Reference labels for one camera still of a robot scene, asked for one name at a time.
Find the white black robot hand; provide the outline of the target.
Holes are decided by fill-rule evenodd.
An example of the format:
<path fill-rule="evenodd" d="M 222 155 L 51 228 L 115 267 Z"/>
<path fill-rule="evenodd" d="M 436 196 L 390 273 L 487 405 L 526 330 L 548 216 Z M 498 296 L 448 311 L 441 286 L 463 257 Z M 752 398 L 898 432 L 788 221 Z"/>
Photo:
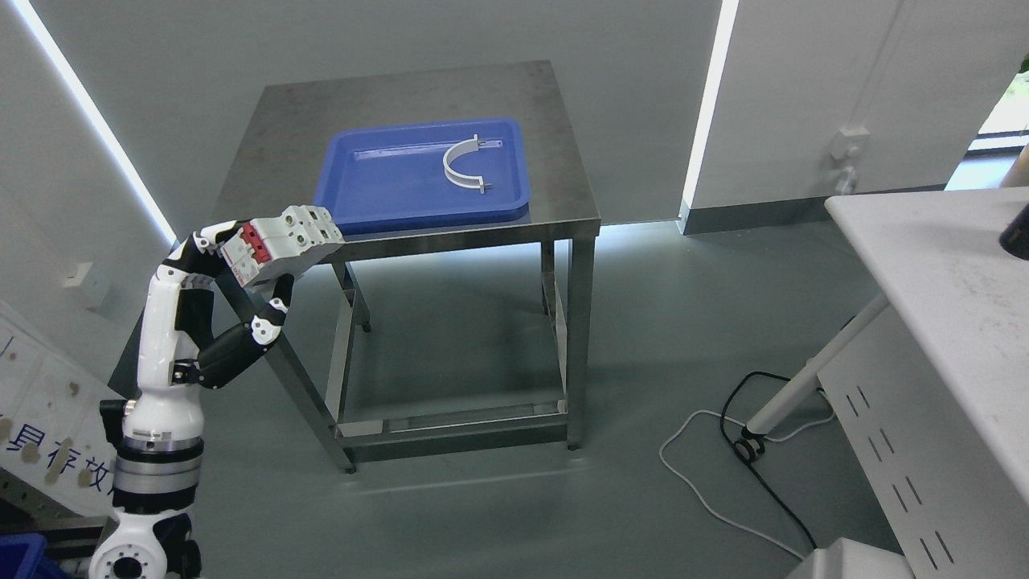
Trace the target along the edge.
<path fill-rule="evenodd" d="M 201 228 L 174 246 L 148 285 L 136 381 L 118 443 L 140 450 L 192 447 L 203 432 L 199 388 L 218 389 L 278 341 L 293 297 L 293 276 L 279 277 L 264 307 L 221 335 L 211 330 L 212 283 L 228 270 L 222 248 L 239 237 L 264 264 L 271 253 L 249 221 Z"/>

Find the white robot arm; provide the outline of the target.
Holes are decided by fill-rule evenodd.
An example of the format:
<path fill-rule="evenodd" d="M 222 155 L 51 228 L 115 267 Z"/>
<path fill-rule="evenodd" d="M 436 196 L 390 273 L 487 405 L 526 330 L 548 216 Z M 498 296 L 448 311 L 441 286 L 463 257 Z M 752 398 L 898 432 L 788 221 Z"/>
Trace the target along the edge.
<path fill-rule="evenodd" d="M 88 560 L 88 578 L 199 578 L 203 563 L 190 509 L 203 439 L 117 444 L 115 528 Z"/>

